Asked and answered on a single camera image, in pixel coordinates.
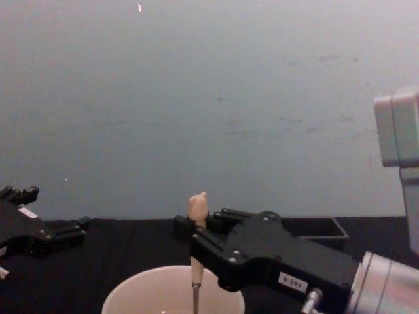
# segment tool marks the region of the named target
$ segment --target white label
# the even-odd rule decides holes
[[[26,207],[21,207],[19,208],[19,212],[25,214],[26,216],[28,216],[29,218],[38,218],[38,216],[34,213],[32,213],[29,209],[27,209]]]
[[[308,283],[301,279],[290,276],[287,273],[280,273],[280,278],[278,279],[278,282],[302,293],[307,292]]]

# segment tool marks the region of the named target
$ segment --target white cup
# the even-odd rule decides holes
[[[221,289],[217,280],[204,270],[199,314],[244,314],[242,294]],[[192,314],[191,267],[154,268],[128,278],[108,295],[102,314]]]

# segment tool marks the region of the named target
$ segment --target gray wall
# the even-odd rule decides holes
[[[0,2],[0,184],[45,219],[402,215],[373,97],[419,82],[419,2]]]

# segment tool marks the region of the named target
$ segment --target black tablecloth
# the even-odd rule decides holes
[[[419,268],[408,246],[403,217],[339,218],[349,233],[345,251],[365,251]],[[82,247],[46,260],[14,256],[3,262],[10,280],[0,283],[0,313],[101,313],[107,295],[123,280],[151,268],[188,264],[188,246],[172,236],[172,220],[91,222]],[[299,302],[263,287],[243,291],[246,313],[299,313]]]

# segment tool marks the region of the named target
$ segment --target black table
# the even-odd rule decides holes
[[[403,217],[339,218],[349,233],[345,251],[365,251],[419,268]],[[189,249],[172,237],[172,220],[95,219],[82,247],[36,260],[14,256],[3,265],[0,313],[101,313],[107,295],[123,280],[151,268],[189,263]],[[263,287],[243,291],[246,313],[299,313],[300,303]]]

